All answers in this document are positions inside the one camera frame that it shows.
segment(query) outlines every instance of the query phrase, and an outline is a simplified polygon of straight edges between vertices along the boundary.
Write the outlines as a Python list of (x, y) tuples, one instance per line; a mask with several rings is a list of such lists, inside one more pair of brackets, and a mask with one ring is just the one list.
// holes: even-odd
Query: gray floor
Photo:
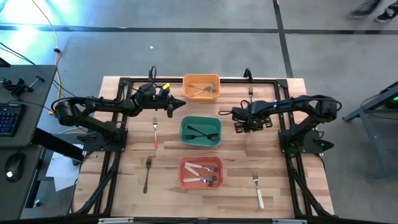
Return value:
[[(8, 1), (3, 24), (43, 24), (47, 21), (27, 1)], [(101, 27), (177, 27), (276, 29), (271, 0), (77, 0), (37, 1), (56, 25)], [(398, 19), (375, 24), (369, 18), (349, 21), (346, 13), (360, 0), (280, 0), (286, 29), (396, 30)], [(53, 63), (52, 32), (29, 27), (0, 31), (0, 41), (37, 64)], [(278, 34), (58, 32), (63, 51), (59, 69), (65, 88), (77, 95), (97, 96), (105, 75), (146, 75), (157, 65), (158, 75), (217, 73), (240, 77), (249, 67), (255, 77), (286, 77)], [(308, 94), (329, 95), (343, 103), (339, 119), (321, 125), (335, 148), (325, 153), (333, 206), (343, 218), (398, 222), (398, 178), (366, 181), (378, 170), (360, 120), (340, 118), (365, 98), (397, 80), (396, 35), (286, 35), (295, 78), (304, 78)], [(0, 51), (0, 57), (26, 64)], [(82, 79), (90, 85), (83, 86)], [(52, 89), (47, 106), (55, 99)], [(380, 126), (385, 121), (373, 121)], [(43, 112), (39, 126), (57, 133), (66, 129)], [(53, 183), (40, 187), (42, 206), (24, 210), (23, 218), (64, 214), (71, 189), (55, 193)]]

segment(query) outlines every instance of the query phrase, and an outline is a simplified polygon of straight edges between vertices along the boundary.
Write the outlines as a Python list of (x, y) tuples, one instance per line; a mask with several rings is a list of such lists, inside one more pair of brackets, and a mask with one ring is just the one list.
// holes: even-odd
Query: keyboard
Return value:
[(15, 136), (26, 105), (0, 103), (0, 137)]

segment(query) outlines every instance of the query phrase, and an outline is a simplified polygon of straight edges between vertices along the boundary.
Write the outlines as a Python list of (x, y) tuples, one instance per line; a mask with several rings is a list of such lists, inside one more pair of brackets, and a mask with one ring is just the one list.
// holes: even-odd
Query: white paper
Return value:
[[(83, 145), (74, 144), (83, 149)], [(74, 166), (70, 158), (53, 153), (46, 177), (54, 177), (55, 190), (59, 191), (72, 186), (79, 177), (80, 165)]]

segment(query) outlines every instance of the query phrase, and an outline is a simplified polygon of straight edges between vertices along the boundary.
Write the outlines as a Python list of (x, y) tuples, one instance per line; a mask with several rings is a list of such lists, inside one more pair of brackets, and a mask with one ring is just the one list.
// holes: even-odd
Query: wooden tabletop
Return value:
[[(100, 96), (116, 97), (120, 77), (104, 77)], [(301, 78), (287, 79), (291, 96), (305, 95)], [(187, 100), (182, 95), (182, 84), (171, 83), (170, 94)], [(135, 118), (128, 118), (126, 150), (122, 153), (112, 216), (115, 217), (213, 217), (213, 218), (293, 218), (293, 206), (284, 155), (280, 152), (277, 115), (272, 115), (273, 127), (250, 134), (236, 134), (231, 116), (219, 116), (219, 110), (230, 110), (248, 99), (249, 84), (221, 84), (221, 93), (214, 102), (192, 102), (168, 118), (165, 111), (147, 110)], [(274, 87), (250, 84), (253, 100), (273, 101)], [(194, 147), (180, 142), (178, 133), (184, 116), (212, 116), (223, 125), (221, 144), (217, 147)], [(111, 113), (95, 113), (95, 118), (111, 120)], [(158, 150), (154, 149), (152, 117), (158, 119)], [(294, 113), (295, 122), (306, 114)], [(146, 177), (146, 159), (153, 156), (149, 171), (148, 193), (142, 193)], [(224, 183), (216, 190), (185, 190), (178, 184), (178, 161), (185, 156), (218, 156), (224, 165)], [(94, 152), (83, 163), (77, 182), (74, 206), (79, 209), (93, 193), (100, 179), (103, 152)], [(321, 160), (303, 154), (308, 188), (326, 211), (333, 213), (328, 184)], [(258, 206), (252, 173), (259, 175), (259, 186), (265, 209)], [(297, 191), (300, 208), (304, 212), (302, 193)], [(104, 201), (108, 187), (104, 191)]]

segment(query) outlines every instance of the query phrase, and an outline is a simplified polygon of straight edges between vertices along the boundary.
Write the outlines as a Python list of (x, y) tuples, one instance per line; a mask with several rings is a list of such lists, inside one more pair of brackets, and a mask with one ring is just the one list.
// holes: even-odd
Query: orange bin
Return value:
[[(201, 88), (213, 85), (213, 93)], [(191, 101), (212, 101), (220, 94), (220, 78), (216, 74), (186, 74), (182, 80), (182, 93)]]
[[(198, 172), (202, 177), (213, 176), (215, 180), (213, 181), (212, 186), (205, 184), (205, 182), (202, 180), (195, 182), (184, 182), (184, 178), (197, 177), (195, 174), (192, 174), (189, 170), (185, 168), (186, 162), (201, 165), (204, 167), (214, 167), (214, 172), (210, 172), (204, 168), (192, 167), (192, 169)], [(215, 156), (184, 157), (178, 163), (178, 179), (180, 182), (180, 186), (183, 189), (217, 189), (223, 184), (223, 162), (219, 157)]]

